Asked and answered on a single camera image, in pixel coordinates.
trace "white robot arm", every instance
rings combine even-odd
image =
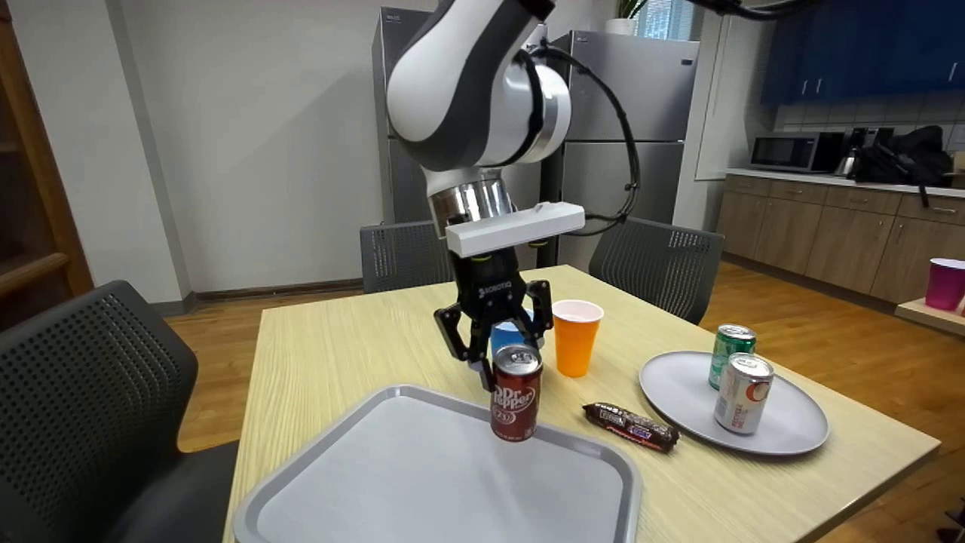
[[[393,68],[390,121],[425,170],[437,233],[480,256],[581,228],[580,206],[517,210],[499,167],[541,163],[567,136],[570,92],[520,46],[549,0],[439,0]]]
[[[691,2],[759,19],[739,0]],[[553,326],[549,283],[524,283],[513,247],[585,226],[585,210],[567,202],[517,210],[499,182],[499,167],[546,161],[570,127],[564,79],[520,50],[553,10],[553,0],[437,0],[387,89],[390,121],[425,170],[427,206],[456,273],[458,303],[434,320],[450,354],[471,361],[486,388],[492,326],[513,320],[531,347]],[[628,153],[629,172],[639,170],[629,140]],[[458,334],[461,313],[471,317],[471,345]]]

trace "silver soda can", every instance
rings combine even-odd
[[[726,358],[733,354],[755,354],[755,345],[758,345],[758,337],[748,326],[733,326],[733,323],[717,326],[709,385],[720,388],[720,375],[723,375]]]
[[[492,364],[492,430],[499,440],[528,440],[541,408],[541,354],[528,345],[505,345]]]
[[[737,354],[723,364],[720,396],[715,408],[717,425],[733,436],[755,436],[767,396],[773,393],[773,364],[758,354]]]

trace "can lid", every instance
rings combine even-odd
[[[542,369],[541,354],[528,345],[499,347],[494,354],[494,364],[513,377],[541,375],[541,369]]]
[[[731,334],[731,337],[755,337],[755,331],[748,326],[737,326],[737,323],[723,323],[717,326],[720,334]]]
[[[759,354],[733,354],[731,364],[748,377],[773,377],[773,364]]]

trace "window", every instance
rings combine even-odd
[[[637,37],[644,40],[692,40],[692,2],[688,0],[649,0],[637,16]]]

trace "kitchen cabinet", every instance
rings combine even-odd
[[[858,79],[861,0],[801,2],[776,27],[767,103],[831,103]]]
[[[965,198],[936,198],[921,207],[904,195],[887,250],[878,263],[873,297],[887,303],[921,300],[930,287],[930,261],[965,261]]]
[[[962,0],[822,0],[776,27],[767,103],[965,92]]]
[[[0,0],[0,330],[85,289],[86,261]]]
[[[758,178],[731,178],[723,183],[717,233],[726,254],[755,261],[762,250],[768,190],[773,183]]]
[[[804,276],[872,297],[898,198],[895,194],[830,187]]]
[[[864,89],[883,97],[962,92],[965,34],[957,20],[965,20],[965,2],[883,0],[883,10],[893,13],[893,40]]]
[[[773,187],[759,226],[759,263],[776,270],[807,270],[822,194],[826,187],[817,183]]]
[[[731,175],[720,187],[723,254],[878,303],[926,292],[930,261],[965,261],[965,195],[912,187],[835,187],[798,175]]]

